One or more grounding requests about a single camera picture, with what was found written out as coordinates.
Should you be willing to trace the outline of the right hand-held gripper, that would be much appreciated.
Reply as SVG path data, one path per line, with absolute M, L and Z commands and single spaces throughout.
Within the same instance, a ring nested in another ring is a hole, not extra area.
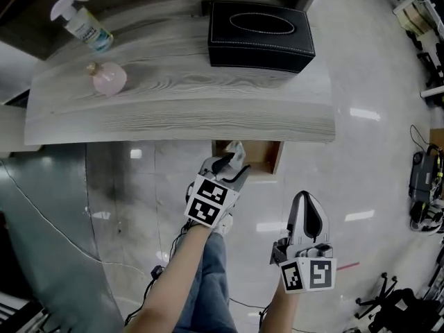
M 276 265 L 285 293 L 334 288 L 337 259 L 330 243 L 329 222 L 322 205 L 307 191 L 292 202 L 287 229 L 273 243 L 270 264 Z

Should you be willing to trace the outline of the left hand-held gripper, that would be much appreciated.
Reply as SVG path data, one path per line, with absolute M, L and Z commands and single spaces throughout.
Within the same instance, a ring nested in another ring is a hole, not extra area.
M 216 224 L 239 199 L 241 188 L 250 174 L 250 165 L 244 166 L 232 179 L 218 179 L 218 174 L 229 165 L 234 153 L 223 157 L 209 157 L 203 162 L 199 172 L 190 185 L 184 215 L 201 225 L 215 228 Z

